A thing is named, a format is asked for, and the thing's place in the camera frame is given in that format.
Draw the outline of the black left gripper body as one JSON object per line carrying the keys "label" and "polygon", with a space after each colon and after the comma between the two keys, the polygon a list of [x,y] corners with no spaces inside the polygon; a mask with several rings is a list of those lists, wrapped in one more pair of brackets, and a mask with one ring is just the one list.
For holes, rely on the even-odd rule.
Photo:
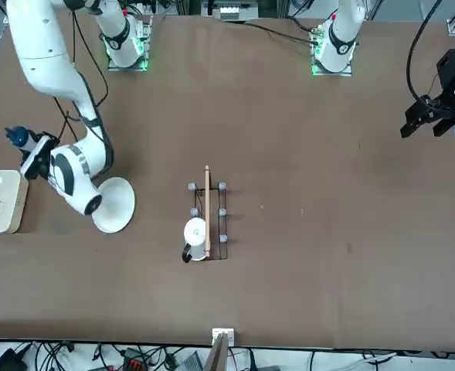
{"label": "black left gripper body", "polygon": [[455,103],[455,49],[448,49],[436,63],[440,90],[436,96],[428,93],[426,99],[431,104]]}

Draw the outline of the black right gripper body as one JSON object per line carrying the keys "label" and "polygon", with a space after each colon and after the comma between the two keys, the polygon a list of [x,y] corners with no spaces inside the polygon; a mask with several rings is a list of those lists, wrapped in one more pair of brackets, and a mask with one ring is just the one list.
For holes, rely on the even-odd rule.
{"label": "black right gripper body", "polygon": [[37,179],[39,176],[47,180],[53,157],[52,150],[58,145],[57,137],[41,137],[22,163],[22,175],[28,180]]}

